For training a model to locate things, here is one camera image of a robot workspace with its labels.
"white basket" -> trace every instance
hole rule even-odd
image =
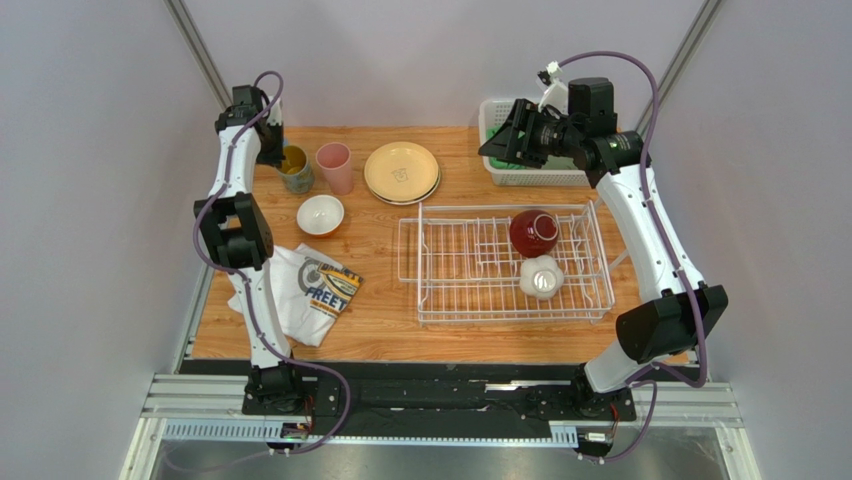
[[[487,132],[499,127],[506,121],[515,100],[486,100],[479,106],[479,144],[487,140]],[[502,170],[494,168],[488,157],[482,157],[482,164],[491,174],[495,185],[557,185],[567,187],[588,187],[589,180],[582,170]]]
[[[518,286],[523,256],[509,240],[518,213],[540,208],[559,224],[548,255],[565,275],[559,292],[537,301]],[[595,207],[585,205],[425,206],[399,221],[397,265],[417,284],[421,325],[501,321],[600,321],[615,304]]]

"small white bowl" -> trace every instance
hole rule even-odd
[[[305,200],[296,213],[296,223],[308,235],[328,237],[343,222],[343,204],[331,195]]]

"gray wall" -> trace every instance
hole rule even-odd
[[[273,68],[288,125],[468,125],[487,98],[541,96],[536,73],[588,50],[665,71],[701,0],[187,0],[229,86]],[[650,94],[641,72],[585,60],[566,78],[609,76],[622,126]]]
[[[200,261],[214,97],[161,0],[0,15],[0,470],[115,478]]]
[[[730,307],[709,340],[767,479],[849,478],[852,3],[729,0],[664,106],[658,185]]]

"wooden table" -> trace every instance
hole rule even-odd
[[[615,308],[594,326],[588,322],[538,322],[420,327],[416,287],[397,280],[395,238],[399,219],[416,217],[417,206],[387,205],[370,194],[363,166],[373,150],[394,141],[411,141],[429,149],[443,172],[441,186],[427,201],[430,205],[580,204],[596,199],[596,192],[576,187],[495,186],[476,154],[479,139],[475,128],[290,128],[286,136],[309,157],[327,142],[349,145],[355,162],[355,190],[339,197],[346,208],[346,219],[338,232],[327,239],[315,239],[295,223],[296,210],[308,195],[286,191],[272,168],[259,167],[254,194],[275,243],[293,249],[304,242],[366,279],[321,347],[291,342],[297,358],[579,363],[606,348],[615,338],[616,316],[639,304],[636,277],[628,259],[612,272]],[[309,195],[322,193],[330,191],[318,178]],[[598,219],[612,261],[623,251],[624,243],[605,207],[599,209]],[[227,278],[217,273],[198,330],[195,358],[248,358],[243,317],[227,306],[233,293]]]

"stacked plates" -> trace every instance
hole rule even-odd
[[[367,187],[379,200],[391,205],[420,202],[438,189],[441,168],[425,148],[410,142],[379,147],[364,165]]]

